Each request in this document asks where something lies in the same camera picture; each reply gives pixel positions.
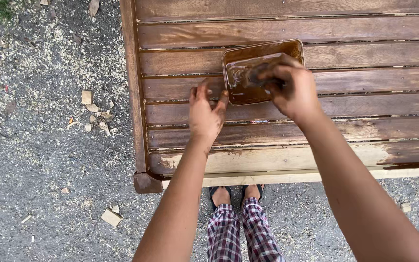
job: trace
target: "forearm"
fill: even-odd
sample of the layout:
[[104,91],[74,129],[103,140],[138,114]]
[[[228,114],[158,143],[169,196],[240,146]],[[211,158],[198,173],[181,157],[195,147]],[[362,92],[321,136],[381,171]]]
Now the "forearm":
[[211,143],[191,139],[154,212],[134,261],[188,261],[195,239],[201,186]]
[[334,216],[358,261],[419,261],[419,233],[321,111],[299,127]]

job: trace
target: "wooden slat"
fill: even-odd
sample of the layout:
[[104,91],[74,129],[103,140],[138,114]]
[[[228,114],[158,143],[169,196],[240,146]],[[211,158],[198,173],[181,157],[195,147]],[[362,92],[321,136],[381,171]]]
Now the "wooden slat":
[[[419,93],[321,97],[328,116],[384,116],[419,114]],[[181,124],[188,121],[188,104],[149,104],[145,106],[148,124]],[[271,102],[229,106],[226,121],[279,120],[286,117]]]
[[[316,71],[313,74],[319,94],[419,90],[419,67]],[[210,77],[215,82],[211,86],[212,97],[217,98],[224,90],[224,80],[222,75]],[[142,79],[143,95],[148,101],[188,99],[190,88],[204,79],[199,76],[146,77]]]
[[[224,49],[141,52],[143,74],[221,73]],[[304,46],[308,68],[419,65],[419,41]]]
[[[419,162],[419,140],[378,143],[350,143],[366,166]],[[150,170],[155,174],[173,173],[181,153],[151,153]],[[210,152],[206,173],[255,172],[275,170],[316,169],[308,145],[276,149],[248,149]]]
[[136,0],[142,22],[345,15],[419,13],[419,0]]
[[[335,124],[348,141],[419,138],[419,116],[383,117]],[[184,148],[189,138],[189,128],[148,129],[150,149]],[[213,146],[288,145],[307,142],[294,123],[266,123],[225,126]]]
[[248,45],[298,38],[305,42],[419,39],[419,16],[144,24],[140,47]]
[[143,173],[148,171],[148,148],[144,139],[144,135],[146,134],[146,121],[143,92],[141,82],[139,81],[141,76],[140,56],[138,56],[139,47],[134,3],[134,1],[130,0],[120,0],[126,68],[129,76],[130,113],[134,122],[135,160],[137,172]]
[[[419,177],[419,168],[385,169],[385,166],[370,166],[371,175],[376,179]],[[250,184],[278,184],[320,182],[321,176],[317,169],[287,170],[270,172],[239,172],[206,174],[203,178],[203,187],[241,186]],[[165,190],[169,180],[162,182]]]

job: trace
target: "sandal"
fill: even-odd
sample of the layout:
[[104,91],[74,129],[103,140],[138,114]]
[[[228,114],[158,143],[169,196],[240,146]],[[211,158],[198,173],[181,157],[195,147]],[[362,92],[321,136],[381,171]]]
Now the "sandal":
[[[211,204],[213,205],[213,212],[216,210],[216,208],[217,208],[217,206],[214,204],[214,202],[213,202],[213,195],[214,195],[214,192],[216,192],[216,190],[218,189],[219,187],[209,187],[208,189],[209,189],[209,196],[210,196],[210,200],[211,200]],[[229,186],[225,186],[225,188],[226,188],[226,190],[227,190],[227,192],[229,192],[229,198],[231,198],[232,197],[232,192],[230,191],[230,187]]]
[[[249,185],[245,185],[242,188],[242,198],[240,199],[240,206],[243,205],[243,200],[245,198],[245,189],[247,189],[248,186]],[[258,199],[258,201],[259,201],[259,200],[261,200],[261,197],[263,196],[263,187],[260,184],[257,184],[257,188],[258,188],[258,191],[260,192],[260,198]]]

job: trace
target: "dirt ground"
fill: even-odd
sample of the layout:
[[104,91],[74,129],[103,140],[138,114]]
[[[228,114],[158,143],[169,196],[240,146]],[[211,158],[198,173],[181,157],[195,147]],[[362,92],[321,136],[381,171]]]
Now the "dirt ground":
[[[12,20],[0,22],[1,262],[130,261],[162,196],[133,188],[119,2],[102,0],[94,18],[88,3],[20,1]],[[98,119],[85,130],[93,113],[81,104],[81,90],[115,115],[111,136]],[[79,123],[67,128],[71,118]],[[396,204],[411,202],[406,214],[419,230],[419,178],[380,182]],[[238,206],[240,187],[232,190]],[[321,183],[268,185],[261,203],[288,260],[354,260]],[[112,205],[124,217],[116,228],[100,218]],[[204,190],[192,261],[206,261],[210,215]]]

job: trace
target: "checkered pajama pants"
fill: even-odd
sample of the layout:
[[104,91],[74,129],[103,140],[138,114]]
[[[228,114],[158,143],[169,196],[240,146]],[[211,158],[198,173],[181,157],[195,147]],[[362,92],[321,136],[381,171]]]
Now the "checkered pajama pants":
[[[285,261],[256,198],[243,203],[242,223],[251,262]],[[208,261],[242,261],[239,236],[240,222],[232,206],[219,205],[208,224]]]

